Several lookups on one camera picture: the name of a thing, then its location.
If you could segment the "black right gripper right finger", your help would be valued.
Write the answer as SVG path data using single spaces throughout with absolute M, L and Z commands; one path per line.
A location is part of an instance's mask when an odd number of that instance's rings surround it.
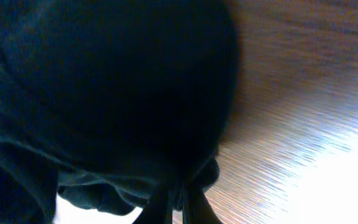
M 184 191 L 182 213 L 184 224 L 223 224 L 199 188 Z

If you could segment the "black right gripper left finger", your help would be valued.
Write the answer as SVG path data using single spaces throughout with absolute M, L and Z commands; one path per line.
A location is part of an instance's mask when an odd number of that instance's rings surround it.
M 153 192 L 133 224 L 172 224 L 172 199 L 165 186 Z

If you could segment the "black t-shirt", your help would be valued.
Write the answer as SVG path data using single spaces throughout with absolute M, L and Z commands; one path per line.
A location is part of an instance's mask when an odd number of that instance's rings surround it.
M 0 223 L 205 192 L 237 83 L 223 1 L 0 1 Z

